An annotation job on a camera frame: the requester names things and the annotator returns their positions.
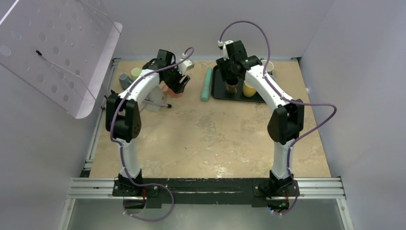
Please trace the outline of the pink mug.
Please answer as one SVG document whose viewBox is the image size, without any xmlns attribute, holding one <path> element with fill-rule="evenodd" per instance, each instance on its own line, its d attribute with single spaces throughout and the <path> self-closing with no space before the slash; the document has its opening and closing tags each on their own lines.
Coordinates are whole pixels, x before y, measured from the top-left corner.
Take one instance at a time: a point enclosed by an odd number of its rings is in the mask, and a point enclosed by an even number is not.
<svg viewBox="0 0 406 230">
<path fill-rule="evenodd" d="M 171 98 L 180 98 L 181 96 L 183 96 L 183 93 L 175 93 L 172 89 L 170 89 L 166 84 L 162 84 L 161 87 L 163 93 L 167 96 L 167 97 L 171 97 Z"/>
</svg>

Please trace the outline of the brown mug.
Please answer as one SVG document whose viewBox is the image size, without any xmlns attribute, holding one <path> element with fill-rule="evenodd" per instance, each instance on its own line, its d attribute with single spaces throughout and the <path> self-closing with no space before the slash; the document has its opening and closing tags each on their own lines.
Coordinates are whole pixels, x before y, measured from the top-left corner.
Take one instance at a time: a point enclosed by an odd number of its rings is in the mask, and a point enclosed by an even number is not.
<svg viewBox="0 0 406 230">
<path fill-rule="evenodd" d="M 239 80 L 237 78 L 226 80 L 226 92 L 237 93 L 238 82 Z"/>
</svg>

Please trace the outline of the yellow mug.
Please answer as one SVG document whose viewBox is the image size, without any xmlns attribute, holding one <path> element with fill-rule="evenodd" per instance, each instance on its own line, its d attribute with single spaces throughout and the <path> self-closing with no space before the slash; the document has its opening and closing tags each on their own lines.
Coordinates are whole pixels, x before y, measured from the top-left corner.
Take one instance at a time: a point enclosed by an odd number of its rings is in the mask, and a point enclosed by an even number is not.
<svg viewBox="0 0 406 230">
<path fill-rule="evenodd" d="M 257 90 L 247 80 L 244 80 L 242 91 L 243 95 L 248 98 L 253 97 L 257 93 Z"/>
</svg>

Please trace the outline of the dark teal hexagonal mug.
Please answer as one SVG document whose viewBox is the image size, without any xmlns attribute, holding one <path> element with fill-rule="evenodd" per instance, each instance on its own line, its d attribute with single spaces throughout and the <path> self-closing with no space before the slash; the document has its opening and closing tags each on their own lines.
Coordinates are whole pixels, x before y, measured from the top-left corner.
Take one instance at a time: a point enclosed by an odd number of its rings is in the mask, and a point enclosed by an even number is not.
<svg viewBox="0 0 406 230">
<path fill-rule="evenodd" d="M 123 90 L 126 90 L 133 83 L 132 79 L 125 73 L 119 76 L 119 83 Z"/>
</svg>

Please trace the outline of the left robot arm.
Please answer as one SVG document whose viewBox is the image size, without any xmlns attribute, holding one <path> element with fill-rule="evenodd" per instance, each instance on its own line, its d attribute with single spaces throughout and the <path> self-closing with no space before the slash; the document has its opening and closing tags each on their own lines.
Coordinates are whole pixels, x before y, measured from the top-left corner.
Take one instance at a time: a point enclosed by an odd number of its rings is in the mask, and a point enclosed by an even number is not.
<svg viewBox="0 0 406 230">
<path fill-rule="evenodd" d="M 143 183 L 135 147 L 135 139 L 142 127 L 139 106 L 161 82 L 174 93 L 182 93 L 190 80 L 186 72 L 194 67 L 190 60 L 193 52 L 194 49 L 189 47 L 180 59 L 176 59 L 172 52 L 160 49 L 157 57 L 142 67 L 139 76 L 127 89 L 122 93 L 113 92 L 107 98 L 106 130 L 118 147 L 121 162 L 114 196 L 140 196 L 146 192 L 148 185 Z"/>
</svg>

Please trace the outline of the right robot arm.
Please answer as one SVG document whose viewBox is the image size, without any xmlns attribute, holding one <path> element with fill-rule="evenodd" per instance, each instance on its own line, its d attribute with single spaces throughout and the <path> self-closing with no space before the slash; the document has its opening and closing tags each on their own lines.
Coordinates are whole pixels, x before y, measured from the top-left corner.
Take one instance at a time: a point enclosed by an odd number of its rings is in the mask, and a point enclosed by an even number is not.
<svg viewBox="0 0 406 230">
<path fill-rule="evenodd" d="M 248 56 L 241 41 L 219 41 L 223 56 L 216 60 L 224 81 L 245 80 L 262 97 L 272 112 L 267 131 L 274 142 L 270 179 L 258 190 L 267 196 L 284 194 L 293 183 L 293 145 L 304 126 L 302 100 L 294 100 L 267 73 L 260 59 Z"/>
</svg>

